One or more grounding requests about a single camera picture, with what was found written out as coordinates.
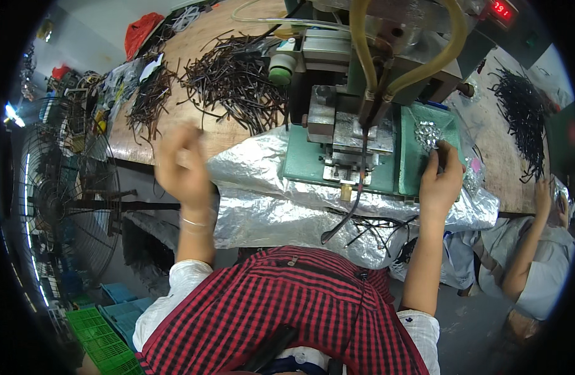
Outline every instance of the hand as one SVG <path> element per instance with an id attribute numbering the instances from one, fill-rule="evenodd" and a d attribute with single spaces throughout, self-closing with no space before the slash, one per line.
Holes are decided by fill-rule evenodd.
<path id="1" fill-rule="evenodd" d="M 550 193 L 550 184 L 548 179 L 541 179 L 535 183 L 535 217 L 548 219 L 550 207 L 552 205 L 552 194 Z"/>
<path id="2" fill-rule="evenodd" d="M 458 159 L 456 147 L 443 140 L 437 145 L 439 150 L 429 154 L 420 180 L 420 220 L 444 224 L 463 187 L 465 167 Z M 438 173 L 440 161 L 445 163 L 443 173 Z"/>
<path id="3" fill-rule="evenodd" d="M 181 202 L 183 210 L 208 212 L 211 187 L 200 150 L 200 132 L 192 124 L 178 126 L 161 142 L 154 169 L 158 183 Z M 177 163 L 181 149 L 189 150 L 189 169 Z"/>

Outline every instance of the wall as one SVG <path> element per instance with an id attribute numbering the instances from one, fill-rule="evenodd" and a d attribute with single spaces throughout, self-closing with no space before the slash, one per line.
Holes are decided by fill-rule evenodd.
<path id="1" fill-rule="evenodd" d="M 125 49 L 127 26 L 157 12 L 164 17 L 186 0 L 59 0 L 57 4 L 116 48 Z"/>
<path id="2" fill-rule="evenodd" d="M 558 86 L 560 89 L 566 91 L 574 99 L 575 93 L 573 87 L 570 84 L 570 79 L 564 67 L 564 63 L 560 58 L 560 54 L 553 43 L 550 47 L 543 53 L 541 57 L 533 64 L 531 70 L 535 68 L 541 68 L 547 71 L 551 75 L 551 81 L 554 86 Z"/>
<path id="3" fill-rule="evenodd" d="M 50 41 L 34 41 L 36 72 L 49 77 L 52 68 L 64 63 L 80 73 L 93 70 L 104 74 L 125 61 L 123 48 L 114 46 L 62 8 L 55 5 L 49 13 L 54 22 Z"/>

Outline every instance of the white button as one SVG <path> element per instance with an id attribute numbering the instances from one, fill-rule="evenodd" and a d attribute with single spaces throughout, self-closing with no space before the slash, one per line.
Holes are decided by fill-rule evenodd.
<path id="1" fill-rule="evenodd" d="M 299 365 L 306 363 L 306 356 L 304 355 L 304 353 L 296 354 L 296 363 Z"/>

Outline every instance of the white sleeve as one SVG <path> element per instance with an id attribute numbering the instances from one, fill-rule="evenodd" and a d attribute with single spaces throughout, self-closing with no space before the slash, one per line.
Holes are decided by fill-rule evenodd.
<path id="1" fill-rule="evenodd" d="M 159 297 L 137 318 L 133 345 L 138 352 L 141 352 L 143 345 L 164 318 L 210 274 L 212 274 L 212 268 L 199 260 L 182 260 L 171 267 L 169 295 Z"/>
<path id="2" fill-rule="evenodd" d="M 439 375 L 437 361 L 437 340 L 439 340 L 439 322 L 426 312 L 404 310 L 397 312 L 406 332 L 419 350 L 423 362 L 431 375 Z"/>
<path id="3" fill-rule="evenodd" d="M 546 320 L 558 301 L 565 279 L 565 270 L 549 262 L 531 262 L 525 288 L 516 304 L 535 319 Z"/>

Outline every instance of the workbench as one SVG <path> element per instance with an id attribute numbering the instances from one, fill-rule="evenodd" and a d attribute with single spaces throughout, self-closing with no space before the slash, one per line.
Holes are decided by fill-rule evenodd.
<path id="1" fill-rule="evenodd" d="M 184 72 L 183 67 L 188 61 L 201 58 L 215 44 L 215 42 L 209 43 L 209 41 L 225 31 L 234 29 L 232 33 L 226 34 L 224 37 L 231 34 L 238 35 L 238 32 L 247 35 L 260 35 L 267 31 L 268 25 L 239 23 L 231 19 L 233 10 L 245 2 L 246 0 L 223 1 L 213 11 L 201 14 L 200 18 L 187 27 L 185 31 L 168 40 L 164 48 L 164 61 L 167 62 L 168 69 L 174 71 L 179 63 L 179 75 L 181 76 Z M 279 16 L 284 11 L 283 0 L 266 0 L 252 5 L 245 13 L 250 18 L 262 18 Z M 209 44 L 206 49 L 201 50 L 207 43 Z M 519 180 L 527 163 L 520 157 L 514 137 L 508 134 L 508 123 L 498 110 L 493 93 L 488 90 L 488 87 L 498 83 L 496 76 L 488 74 L 501 67 L 495 60 L 496 58 L 511 71 L 522 71 L 516 60 L 504 50 L 500 48 L 493 50 L 488 55 L 481 74 L 474 72 L 471 75 L 471 80 L 477 84 L 478 100 L 467 101 L 468 105 L 462 104 L 456 109 L 459 110 L 461 117 L 471 128 L 471 137 L 475 139 L 486 165 L 485 188 L 500 198 L 500 211 L 531 214 L 534 213 L 534 184 L 531 182 L 523 184 Z M 152 141 L 152 146 L 140 138 L 138 138 L 138 142 L 141 143 L 141 146 L 138 145 L 134 140 L 133 131 L 126 124 L 126 116 L 131 111 L 133 98 L 121 107 L 113 120 L 109 136 L 113 157 L 154 165 L 161 139 L 170 134 L 174 127 L 181 126 L 188 121 L 193 121 L 197 126 L 202 125 L 204 129 L 202 148 L 207 159 L 250 136 L 249 132 L 233 119 L 223 119 L 216 122 L 216 118 L 212 116 L 205 115 L 202 117 L 201 111 L 196 109 L 191 101 L 176 105 L 177 102 L 187 99 L 186 89 L 181 88 L 178 82 L 173 83 L 171 92 L 172 95 L 165 105 L 169 113 L 163 111 L 157 125 L 162 137 L 158 135 L 156 140 Z M 217 108 L 214 113 L 222 115 L 224 110 Z M 544 144 L 546 155 L 544 165 L 546 173 L 549 173 L 546 140 L 544 140 Z"/>

